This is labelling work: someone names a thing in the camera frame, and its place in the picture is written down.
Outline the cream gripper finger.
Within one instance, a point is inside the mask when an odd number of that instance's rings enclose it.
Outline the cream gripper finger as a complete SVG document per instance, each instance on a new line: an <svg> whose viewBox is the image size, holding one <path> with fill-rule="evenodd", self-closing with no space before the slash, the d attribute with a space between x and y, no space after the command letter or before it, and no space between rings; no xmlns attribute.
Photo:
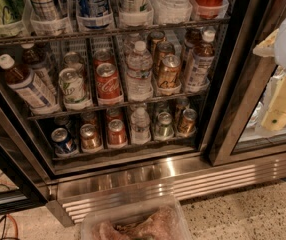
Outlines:
<svg viewBox="0 0 286 240"><path fill-rule="evenodd" d="M273 57L275 55L274 44L278 32L279 29L275 29L262 42L256 45L253 49L253 54L260 57Z"/></svg>
<svg viewBox="0 0 286 240"><path fill-rule="evenodd" d="M261 126L269 131L279 131L286 126L286 75L276 84Z"/></svg>

